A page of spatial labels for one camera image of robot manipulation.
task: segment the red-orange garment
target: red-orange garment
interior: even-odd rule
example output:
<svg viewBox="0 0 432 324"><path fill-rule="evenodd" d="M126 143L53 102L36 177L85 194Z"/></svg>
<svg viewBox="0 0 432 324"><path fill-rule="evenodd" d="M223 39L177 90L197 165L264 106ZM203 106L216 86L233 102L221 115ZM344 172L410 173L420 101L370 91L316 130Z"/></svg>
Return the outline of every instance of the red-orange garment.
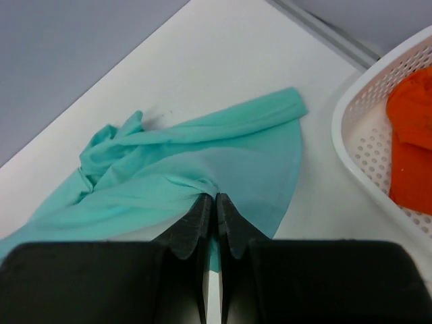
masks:
<svg viewBox="0 0 432 324"><path fill-rule="evenodd" d="M393 125L390 198L432 215L432 67L393 89L387 115Z"/></svg>

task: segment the gray floor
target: gray floor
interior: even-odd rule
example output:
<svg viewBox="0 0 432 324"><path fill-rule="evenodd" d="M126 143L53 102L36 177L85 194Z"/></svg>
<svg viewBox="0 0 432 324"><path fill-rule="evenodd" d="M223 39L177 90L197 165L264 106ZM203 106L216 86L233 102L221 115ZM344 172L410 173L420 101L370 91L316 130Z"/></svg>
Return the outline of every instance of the gray floor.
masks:
<svg viewBox="0 0 432 324"><path fill-rule="evenodd" d="M0 165L187 2L0 1Z"/></svg>

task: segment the laundry basket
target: laundry basket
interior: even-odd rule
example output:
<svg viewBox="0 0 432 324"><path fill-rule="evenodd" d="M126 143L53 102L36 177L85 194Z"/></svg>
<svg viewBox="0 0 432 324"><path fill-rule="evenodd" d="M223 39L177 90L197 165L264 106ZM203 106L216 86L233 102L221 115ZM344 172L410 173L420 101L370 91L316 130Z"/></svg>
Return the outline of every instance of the laundry basket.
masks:
<svg viewBox="0 0 432 324"><path fill-rule="evenodd" d="M388 196L392 126L385 114L393 88L412 72L430 65L432 26L396 47L348 89L333 113L331 136L342 163L368 194L432 253L432 217L399 207Z"/></svg>

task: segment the perforated plastic basket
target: perforated plastic basket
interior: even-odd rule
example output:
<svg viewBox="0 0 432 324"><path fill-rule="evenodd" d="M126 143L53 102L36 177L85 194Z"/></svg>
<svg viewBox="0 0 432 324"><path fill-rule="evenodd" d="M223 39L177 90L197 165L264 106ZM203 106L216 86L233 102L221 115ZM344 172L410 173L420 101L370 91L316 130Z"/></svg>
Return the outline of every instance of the perforated plastic basket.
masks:
<svg viewBox="0 0 432 324"><path fill-rule="evenodd" d="M413 71L430 65L432 26L396 47L348 89L333 113L331 135L337 155L363 188L432 252L432 217L399 207L388 197L392 126L385 114L388 94L395 85Z"/></svg>

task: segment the orange cloth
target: orange cloth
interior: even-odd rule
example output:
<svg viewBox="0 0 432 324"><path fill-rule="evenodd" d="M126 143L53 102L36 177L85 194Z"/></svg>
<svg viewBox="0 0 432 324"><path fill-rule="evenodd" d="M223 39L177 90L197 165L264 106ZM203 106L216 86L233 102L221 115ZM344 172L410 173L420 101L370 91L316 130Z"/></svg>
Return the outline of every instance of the orange cloth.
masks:
<svg viewBox="0 0 432 324"><path fill-rule="evenodd" d="M432 67L393 89L387 115L393 125L390 198L432 215Z"/></svg>

